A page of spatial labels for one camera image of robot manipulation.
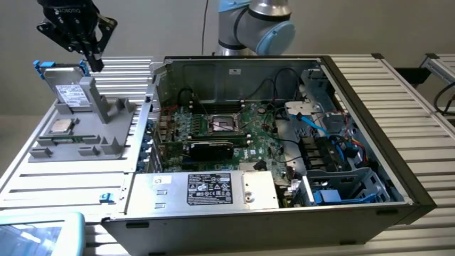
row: circuit chip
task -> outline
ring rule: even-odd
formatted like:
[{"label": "circuit chip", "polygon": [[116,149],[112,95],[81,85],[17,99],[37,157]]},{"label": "circuit chip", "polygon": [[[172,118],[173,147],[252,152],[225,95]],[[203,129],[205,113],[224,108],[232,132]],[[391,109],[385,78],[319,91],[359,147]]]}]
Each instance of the circuit chip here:
[{"label": "circuit chip", "polygon": [[49,133],[66,133],[72,129],[73,121],[72,119],[57,119],[52,124]]}]

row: capacitor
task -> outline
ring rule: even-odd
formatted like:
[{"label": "capacitor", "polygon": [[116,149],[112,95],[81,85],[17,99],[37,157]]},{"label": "capacitor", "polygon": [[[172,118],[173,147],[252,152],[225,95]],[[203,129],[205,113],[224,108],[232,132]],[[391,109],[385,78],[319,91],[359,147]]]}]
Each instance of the capacitor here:
[{"label": "capacitor", "polygon": [[263,107],[260,107],[260,108],[257,108],[257,113],[259,114],[265,114],[265,112],[267,112],[267,110],[265,110],[265,108],[263,108]]}]

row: robotic arm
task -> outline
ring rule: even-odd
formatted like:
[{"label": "robotic arm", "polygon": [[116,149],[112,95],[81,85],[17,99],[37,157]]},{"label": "robotic arm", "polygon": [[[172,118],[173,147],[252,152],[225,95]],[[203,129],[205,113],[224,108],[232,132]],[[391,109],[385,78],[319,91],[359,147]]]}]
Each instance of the robotic arm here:
[{"label": "robotic arm", "polygon": [[[37,0],[45,19],[37,30],[66,51],[84,54],[92,71],[103,70],[101,55],[117,25],[115,19],[100,15],[92,0]],[[96,39],[96,26],[101,39]]]},{"label": "robotic arm", "polygon": [[[66,51],[84,54],[92,71],[103,70],[101,55],[117,22],[100,15],[92,0],[37,0],[45,19],[37,30]],[[220,0],[217,55],[280,55],[295,26],[287,0]],[[101,38],[97,40],[95,29]]]},{"label": "robotic arm", "polygon": [[280,55],[293,40],[287,0],[220,0],[217,55]]}]

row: cpu socket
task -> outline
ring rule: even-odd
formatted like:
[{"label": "cpu socket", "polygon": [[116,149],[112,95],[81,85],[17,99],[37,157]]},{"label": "cpu socket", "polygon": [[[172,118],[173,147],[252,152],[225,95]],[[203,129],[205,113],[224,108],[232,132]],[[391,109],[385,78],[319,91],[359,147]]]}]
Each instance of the cpu socket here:
[{"label": "cpu socket", "polygon": [[237,132],[239,123],[235,115],[209,116],[208,129],[213,132]]}]

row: green circuit board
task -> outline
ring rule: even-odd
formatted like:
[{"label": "green circuit board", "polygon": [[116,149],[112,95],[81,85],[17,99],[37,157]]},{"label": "green circuit board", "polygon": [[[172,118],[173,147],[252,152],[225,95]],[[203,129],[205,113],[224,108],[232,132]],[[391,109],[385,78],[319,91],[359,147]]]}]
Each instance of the green circuit board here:
[{"label": "green circuit board", "polygon": [[[267,106],[252,103],[245,106],[240,113],[216,115],[219,118],[228,118],[236,114],[235,131],[213,131],[217,129],[216,126],[209,125],[213,115],[192,114],[185,107],[180,107],[168,115],[163,115],[160,119],[160,153],[164,172],[252,170],[252,165],[263,160],[267,163],[267,170],[272,172],[275,182],[288,184],[288,180],[283,178],[285,164],[276,162],[276,160],[281,161],[284,158],[279,154],[276,159],[272,157],[281,144],[267,135],[263,129],[267,114],[259,114],[257,108],[260,107],[265,108]],[[265,124],[272,126],[271,115],[268,115]],[[249,134],[249,137],[244,138],[240,136],[241,134]],[[232,142],[237,144],[233,148],[232,159],[224,161],[192,161],[188,156],[188,147],[193,143],[193,141],[188,140],[189,135],[209,138],[207,141],[211,142]]]}]

